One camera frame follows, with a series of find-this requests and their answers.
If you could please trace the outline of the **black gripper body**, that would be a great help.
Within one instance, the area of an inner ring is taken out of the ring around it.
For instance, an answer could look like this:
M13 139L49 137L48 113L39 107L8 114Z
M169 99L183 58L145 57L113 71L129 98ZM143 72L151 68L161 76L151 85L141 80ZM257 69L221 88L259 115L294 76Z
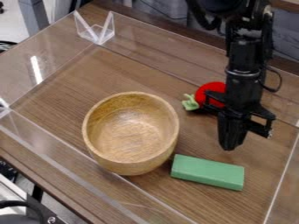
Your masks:
M224 103L223 108L209 105L209 100L205 100L204 108L215 111L223 112L228 117L237 118L245 121L247 131L251 131L256 135L269 138L272 136L272 122L276 119L276 115L265 109L260 103L253 103L245 108L235 108L227 104L225 94L216 93L213 91L207 92L208 97L219 100Z

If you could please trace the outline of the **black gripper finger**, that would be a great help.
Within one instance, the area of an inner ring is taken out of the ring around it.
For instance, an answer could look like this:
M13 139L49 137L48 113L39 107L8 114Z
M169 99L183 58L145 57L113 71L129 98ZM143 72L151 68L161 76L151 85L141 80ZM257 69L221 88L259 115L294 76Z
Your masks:
M232 149L236 149L244 142L248 133L247 123L244 120L232 119Z
M219 144L224 151L232 151L235 149L233 119L219 112L217 122Z

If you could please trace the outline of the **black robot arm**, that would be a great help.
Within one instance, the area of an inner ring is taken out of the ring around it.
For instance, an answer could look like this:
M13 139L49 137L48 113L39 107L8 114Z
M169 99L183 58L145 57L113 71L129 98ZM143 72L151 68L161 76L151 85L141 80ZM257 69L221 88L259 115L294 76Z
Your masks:
M271 136L276 115L260 104L267 62L273 55L273 12L269 0L185 0L201 27L225 28L225 84L223 90L207 89L203 108L217 115L219 145L235 150L253 132Z

